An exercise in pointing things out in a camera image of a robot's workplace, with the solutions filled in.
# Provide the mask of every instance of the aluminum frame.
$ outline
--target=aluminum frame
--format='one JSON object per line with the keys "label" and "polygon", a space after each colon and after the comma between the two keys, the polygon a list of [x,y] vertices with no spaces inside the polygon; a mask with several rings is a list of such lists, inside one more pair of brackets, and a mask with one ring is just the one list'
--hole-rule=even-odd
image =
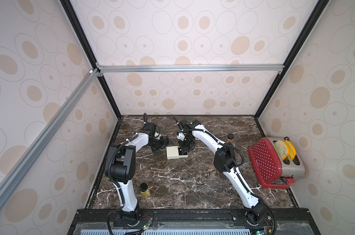
{"label": "aluminum frame", "polygon": [[299,37],[297,38],[294,46],[292,47],[290,53],[288,54],[285,62],[283,63],[285,65],[284,69],[282,70],[281,73],[279,73],[276,78],[274,79],[274,82],[272,83],[269,91],[266,93],[263,101],[261,102],[260,106],[258,107],[258,110],[255,114],[256,119],[258,119],[266,106],[268,105],[270,99],[274,95],[274,92],[277,90],[279,83],[282,81],[284,76],[286,75],[287,71],[295,61],[295,58],[299,54],[299,51],[302,49],[303,45],[305,44],[308,36],[310,35],[313,27],[315,26],[316,22],[320,19],[320,16],[322,12],[326,9],[326,7],[329,5],[330,0],[319,0],[316,3],[315,8],[313,9],[311,15],[309,16],[307,22],[305,23],[302,31],[299,34]]}
{"label": "aluminum frame", "polygon": [[0,186],[0,210],[6,204],[8,199],[14,193],[22,179],[28,173],[34,162],[53,138],[67,116],[76,106],[78,100],[82,97],[84,92],[89,88],[93,79],[99,76],[98,69],[95,68],[91,73],[81,81],[76,87],[71,96],[62,105],[59,111],[53,116],[49,124],[44,128],[41,134],[34,140],[30,147],[26,150],[18,163],[12,168],[10,174],[5,178]]}
{"label": "aluminum frame", "polygon": [[[79,21],[77,15],[76,15],[76,12],[73,9],[72,3],[70,2],[70,0],[60,0],[60,2],[61,2],[61,6],[63,7],[63,9],[67,15],[68,20],[70,21],[70,24],[72,25],[73,30],[76,33],[78,40],[81,43],[83,50],[85,51],[85,54],[91,64],[91,66],[93,68],[97,68],[98,67],[98,65],[96,63],[97,60],[95,58],[93,50],[90,47],[89,41],[86,38],[85,32],[82,29],[82,26],[80,24],[80,21]],[[102,86],[103,91],[105,92],[108,102],[111,105],[116,117],[119,119],[122,115],[120,113],[119,107],[116,105],[115,99],[112,96],[110,88],[109,88],[106,80],[104,79],[102,73],[100,73],[100,76],[98,76],[98,81],[99,81],[100,85]]]}
{"label": "aluminum frame", "polygon": [[[313,220],[313,217],[306,208],[297,209],[271,209],[276,221],[294,222],[294,221],[306,221],[312,229],[315,235],[320,235],[318,227]],[[114,209],[80,209],[77,210],[76,215],[69,228],[68,235],[80,234],[79,231],[75,232],[76,225],[86,225],[86,228],[93,229],[94,226],[98,228],[99,223],[106,223],[106,218],[109,212]],[[170,223],[175,229],[181,229],[182,227],[192,228],[197,224],[203,225],[204,223],[222,223],[234,228],[250,229],[255,234],[255,231],[264,229],[267,224],[265,221],[257,226],[251,226],[246,222],[245,216],[246,209],[140,209],[141,216],[149,215],[153,217],[153,227],[167,228],[166,224]],[[120,214],[115,212],[111,216],[111,223],[113,228],[123,229],[140,229],[145,222],[140,222],[134,227],[127,225]]]}
{"label": "aluminum frame", "polygon": [[240,65],[154,65],[154,66],[107,66],[98,65],[101,73],[124,72],[204,72],[204,71],[282,71],[283,64],[240,64]]}

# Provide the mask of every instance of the black mounting rail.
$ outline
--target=black mounting rail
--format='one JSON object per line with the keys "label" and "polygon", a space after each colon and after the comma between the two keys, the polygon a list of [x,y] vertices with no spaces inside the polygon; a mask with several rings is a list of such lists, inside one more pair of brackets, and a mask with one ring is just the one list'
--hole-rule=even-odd
{"label": "black mounting rail", "polygon": [[[107,215],[111,209],[93,209],[77,210],[73,219],[68,235],[72,235],[77,224],[81,223],[105,223]],[[241,226],[250,230],[260,230],[267,226],[266,222],[262,222],[257,226],[251,226],[246,221],[245,209],[141,209],[141,216],[149,215],[153,218],[152,226],[158,228],[166,223],[176,222],[222,222],[228,226]],[[275,220],[307,222],[315,235],[320,235],[317,225],[314,222],[308,209],[272,209]],[[138,225],[130,227],[120,218],[120,215],[114,213],[110,219],[114,223],[114,227],[123,229],[140,229],[146,221],[141,221]]]}
{"label": "black mounting rail", "polygon": [[[67,14],[67,17],[68,17],[74,31],[76,32],[77,38],[80,41],[81,46],[82,46],[83,50],[85,51],[85,54],[86,54],[87,58],[89,59],[89,62],[91,64],[92,68],[97,68],[98,71],[100,72],[100,68],[98,68],[98,65],[97,65],[97,59],[95,58],[93,50],[90,47],[89,41],[87,40],[85,32],[80,24],[80,21],[78,20],[78,17],[76,15],[76,12],[74,11],[74,8],[73,8],[70,0],[60,0],[60,2]],[[122,115],[120,113],[119,107],[116,105],[115,99],[112,96],[112,93],[108,87],[107,82],[105,81],[105,79],[103,77],[103,74],[101,72],[99,74],[100,74],[98,76],[99,83],[102,86],[102,89],[105,92],[106,97],[107,97],[112,109],[114,110],[116,117],[120,118]]]}
{"label": "black mounting rail", "polygon": [[102,181],[103,173],[105,171],[105,164],[106,164],[108,150],[109,150],[110,145],[112,143],[114,143],[115,140],[116,140],[116,136],[117,136],[117,133],[119,132],[120,125],[122,124],[123,118],[124,118],[124,115],[121,116],[120,119],[116,123],[114,133],[111,136],[111,140],[109,142],[109,145],[107,146],[105,156],[104,156],[104,158],[102,160],[102,163],[100,164],[100,168],[99,168],[99,171],[98,171],[97,176],[95,178],[94,185],[93,185],[93,187],[91,189],[89,199],[86,202],[85,209],[93,208],[93,205],[94,205],[94,202],[95,202],[95,198],[97,197],[98,188],[99,188],[100,182]]}
{"label": "black mounting rail", "polygon": [[266,96],[262,103],[260,104],[260,107],[258,108],[255,117],[258,119],[266,106],[268,105],[271,97],[273,96],[274,92],[276,91],[279,83],[282,81],[283,77],[285,76],[286,72],[292,65],[295,57],[299,53],[301,47],[304,45],[305,40],[307,39],[308,35],[312,31],[313,27],[315,26],[318,18],[321,16],[321,13],[324,11],[326,4],[329,2],[329,0],[319,0],[313,9],[311,15],[309,16],[307,22],[305,23],[302,31],[300,32],[300,35],[298,36],[294,46],[292,47],[290,53],[288,54],[285,62],[283,65],[285,66],[280,74],[276,76],[274,79],[273,84],[271,85],[269,91],[266,93]]}

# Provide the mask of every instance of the red wire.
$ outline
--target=red wire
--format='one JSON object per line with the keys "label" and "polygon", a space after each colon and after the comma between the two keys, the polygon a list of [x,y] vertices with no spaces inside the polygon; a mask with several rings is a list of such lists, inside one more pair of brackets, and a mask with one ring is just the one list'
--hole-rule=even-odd
{"label": "red wire", "polygon": [[273,223],[272,223],[270,220],[268,220],[268,219],[266,219],[266,218],[264,218],[264,219],[267,220],[267,221],[269,221],[270,224],[271,224],[271,226],[273,226]]}
{"label": "red wire", "polygon": [[269,223],[266,221],[267,219],[263,218],[268,226],[267,230],[269,231]]}
{"label": "red wire", "polygon": [[153,221],[153,220],[151,219],[151,217],[148,216],[148,215],[144,215],[144,216],[141,217],[141,219],[143,219],[143,218],[146,218],[146,219],[148,219],[148,220],[150,220],[150,221]]}

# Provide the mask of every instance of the red plastic basket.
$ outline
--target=red plastic basket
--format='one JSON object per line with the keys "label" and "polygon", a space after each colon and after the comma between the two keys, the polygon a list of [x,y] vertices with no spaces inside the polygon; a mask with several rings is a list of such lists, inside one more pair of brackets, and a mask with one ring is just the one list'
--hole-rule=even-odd
{"label": "red plastic basket", "polygon": [[248,148],[253,168],[260,184],[264,188],[289,188],[288,184],[271,184],[282,175],[282,164],[278,154],[268,138],[260,139]]}

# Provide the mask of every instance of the bread slice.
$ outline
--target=bread slice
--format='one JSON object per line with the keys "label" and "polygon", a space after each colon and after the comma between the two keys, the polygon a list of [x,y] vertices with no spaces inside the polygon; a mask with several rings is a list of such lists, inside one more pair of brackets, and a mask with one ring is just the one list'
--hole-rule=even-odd
{"label": "bread slice", "polygon": [[287,155],[290,154],[290,148],[285,142],[278,140],[277,142],[274,143],[274,146],[275,146],[275,151],[282,158],[282,161],[285,160]]}

